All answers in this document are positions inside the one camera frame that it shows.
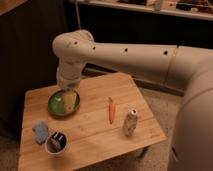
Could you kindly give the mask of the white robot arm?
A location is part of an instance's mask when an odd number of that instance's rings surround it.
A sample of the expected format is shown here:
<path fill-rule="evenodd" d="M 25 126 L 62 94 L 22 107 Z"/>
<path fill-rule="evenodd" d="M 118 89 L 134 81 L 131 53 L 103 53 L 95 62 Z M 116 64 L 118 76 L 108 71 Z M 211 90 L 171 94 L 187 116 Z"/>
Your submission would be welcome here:
<path fill-rule="evenodd" d="M 74 89 L 86 64 L 143 77 L 184 92 L 168 171 L 213 171 L 213 50 L 177 45 L 97 43 L 87 30 L 56 36 L 57 83 Z"/>

